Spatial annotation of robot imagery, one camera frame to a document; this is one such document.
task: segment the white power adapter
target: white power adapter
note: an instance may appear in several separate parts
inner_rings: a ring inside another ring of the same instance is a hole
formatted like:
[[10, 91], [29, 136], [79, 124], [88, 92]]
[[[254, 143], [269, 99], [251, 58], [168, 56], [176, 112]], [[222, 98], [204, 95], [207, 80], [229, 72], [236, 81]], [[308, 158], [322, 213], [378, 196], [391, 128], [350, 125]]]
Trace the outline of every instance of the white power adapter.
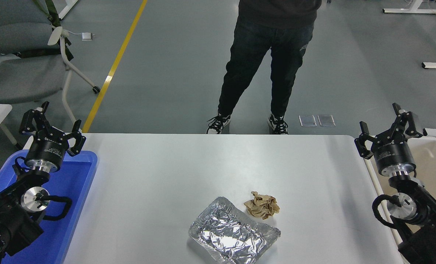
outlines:
[[92, 36], [93, 36], [92, 33], [83, 32], [81, 34], [81, 40], [83, 40], [83, 41], [92, 40]]

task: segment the aluminum foil tray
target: aluminum foil tray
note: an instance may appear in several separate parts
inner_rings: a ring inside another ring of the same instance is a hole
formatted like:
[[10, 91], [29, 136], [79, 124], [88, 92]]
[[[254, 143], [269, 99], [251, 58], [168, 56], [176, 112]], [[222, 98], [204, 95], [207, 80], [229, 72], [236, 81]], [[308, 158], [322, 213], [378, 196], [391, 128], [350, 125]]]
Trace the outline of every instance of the aluminum foil tray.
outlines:
[[189, 236], [220, 264], [253, 264], [280, 237], [280, 230], [253, 221], [218, 197], [192, 223]]

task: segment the crumpled brown paper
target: crumpled brown paper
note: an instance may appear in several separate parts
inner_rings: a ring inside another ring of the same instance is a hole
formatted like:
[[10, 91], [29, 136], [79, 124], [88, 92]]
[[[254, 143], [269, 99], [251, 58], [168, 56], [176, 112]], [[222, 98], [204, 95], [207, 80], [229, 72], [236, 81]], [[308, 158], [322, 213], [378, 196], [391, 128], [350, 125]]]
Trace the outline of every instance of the crumpled brown paper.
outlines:
[[255, 217], [262, 217], [262, 219], [267, 219], [273, 214], [280, 212], [280, 207], [277, 205], [277, 200], [275, 197], [270, 195], [261, 195], [258, 192], [251, 192], [254, 199], [250, 199], [245, 202], [249, 214]]

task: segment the blue plastic tray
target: blue plastic tray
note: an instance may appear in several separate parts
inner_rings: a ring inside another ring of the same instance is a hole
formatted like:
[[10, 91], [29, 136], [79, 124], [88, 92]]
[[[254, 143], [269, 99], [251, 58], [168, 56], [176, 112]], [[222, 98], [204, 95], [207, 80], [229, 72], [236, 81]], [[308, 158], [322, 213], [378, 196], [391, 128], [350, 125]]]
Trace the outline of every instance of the blue plastic tray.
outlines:
[[[8, 158], [0, 170], [0, 191], [15, 182], [16, 176], [12, 165], [18, 156], [25, 157], [27, 150], [21, 150]], [[6, 255], [2, 264], [61, 264], [70, 245], [77, 220], [86, 200], [89, 187], [97, 167], [97, 156], [91, 151], [82, 151], [74, 157], [66, 155], [62, 168], [50, 174], [50, 180], [43, 187], [51, 195], [70, 197], [72, 207], [67, 216], [59, 221], [40, 223], [44, 233], [30, 246], [15, 254]], [[63, 210], [64, 204], [51, 202], [47, 215], [56, 216]]]

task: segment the black sneaker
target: black sneaker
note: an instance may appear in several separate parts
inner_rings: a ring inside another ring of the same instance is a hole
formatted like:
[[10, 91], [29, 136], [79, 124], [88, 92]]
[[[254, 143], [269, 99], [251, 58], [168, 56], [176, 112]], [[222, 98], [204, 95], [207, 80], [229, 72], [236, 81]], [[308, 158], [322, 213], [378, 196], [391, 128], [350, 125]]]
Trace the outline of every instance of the black sneaker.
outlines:
[[287, 135], [287, 123], [283, 120], [283, 117], [275, 117], [270, 114], [269, 119], [267, 119], [269, 127], [273, 130], [274, 135]]
[[216, 117], [213, 117], [212, 119], [208, 120], [211, 122], [208, 123], [208, 129], [206, 134], [221, 134], [223, 128], [229, 125], [230, 119], [231, 119], [231, 115], [224, 116], [218, 114]]

